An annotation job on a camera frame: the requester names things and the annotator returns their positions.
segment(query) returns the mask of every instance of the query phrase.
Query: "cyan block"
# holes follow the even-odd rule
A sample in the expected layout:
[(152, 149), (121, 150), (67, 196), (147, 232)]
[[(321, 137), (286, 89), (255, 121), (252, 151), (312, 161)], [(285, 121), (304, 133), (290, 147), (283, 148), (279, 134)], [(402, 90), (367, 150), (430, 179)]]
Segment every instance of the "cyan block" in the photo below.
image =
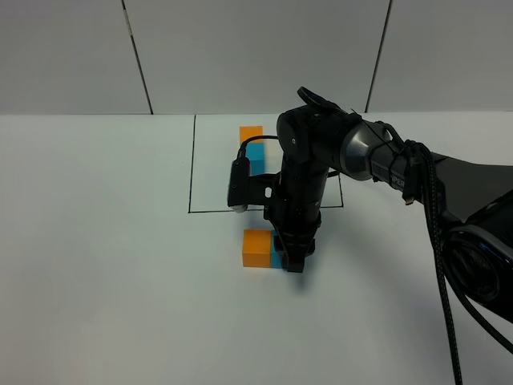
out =
[(271, 267), (275, 269), (281, 269), (281, 258), (280, 254), (274, 249), (274, 237), (277, 236), (276, 230), (273, 230), (271, 237)]
[(265, 174), (265, 151), (263, 143), (248, 143), (246, 157), (251, 162), (251, 175)]

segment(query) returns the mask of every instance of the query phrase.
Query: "orange block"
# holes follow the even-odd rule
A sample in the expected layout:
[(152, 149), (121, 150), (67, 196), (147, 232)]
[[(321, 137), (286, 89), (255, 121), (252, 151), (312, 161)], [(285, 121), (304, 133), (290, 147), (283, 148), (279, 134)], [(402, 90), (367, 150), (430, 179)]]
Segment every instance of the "orange block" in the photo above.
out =
[(242, 266), (271, 267), (271, 230), (244, 230)]
[[(264, 135), (264, 128), (262, 126), (246, 126), (240, 128), (240, 143), (244, 142), (253, 136)], [(254, 140), (251, 143), (264, 143), (262, 139)]]

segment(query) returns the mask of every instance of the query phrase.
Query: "tabletop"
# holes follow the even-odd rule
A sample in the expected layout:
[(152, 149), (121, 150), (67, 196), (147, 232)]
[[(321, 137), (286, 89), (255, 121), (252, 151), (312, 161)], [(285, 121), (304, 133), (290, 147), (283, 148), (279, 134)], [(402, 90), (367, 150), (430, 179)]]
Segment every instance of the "tabletop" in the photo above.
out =
[[(511, 112), (364, 117), (513, 164)], [(243, 230), (270, 225), (225, 207), (229, 161), (239, 126), (276, 119), (0, 116), (0, 382), (452, 383), (422, 206), (386, 184), (333, 178), (304, 274), (242, 267)], [(511, 383), (450, 301), (464, 383)]]

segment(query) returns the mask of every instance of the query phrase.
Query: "white wall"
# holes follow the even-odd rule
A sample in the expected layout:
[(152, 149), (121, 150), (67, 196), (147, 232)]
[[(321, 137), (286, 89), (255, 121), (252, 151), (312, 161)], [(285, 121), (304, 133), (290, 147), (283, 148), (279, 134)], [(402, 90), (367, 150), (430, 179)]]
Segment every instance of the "white wall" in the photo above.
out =
[(120, 0), (0, 0), (0, 114), (148, 112)]
[(370, 111), (513, 111), (511, 0), (395, 0)]
[(127, 0), (156, 113), (365, 109), (387, 0)]

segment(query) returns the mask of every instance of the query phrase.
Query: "stacked blocks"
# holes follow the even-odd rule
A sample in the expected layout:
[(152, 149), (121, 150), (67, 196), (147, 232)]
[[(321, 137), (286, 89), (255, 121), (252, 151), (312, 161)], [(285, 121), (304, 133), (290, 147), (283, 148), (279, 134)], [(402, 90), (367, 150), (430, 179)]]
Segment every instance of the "stacked blocks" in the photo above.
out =
[[(262, 126), (240, 127), (240, 143), (253, 136), (264, 135)], [(262, 139), (254, 140), (248, 143), (246, 148), (246, 157), (251, 162), (251, 175), (265, 174), (265, 150)]]
[(281, 268), (280, 255), (274, 249), (271, 230), (244, 230), (242, 266)]

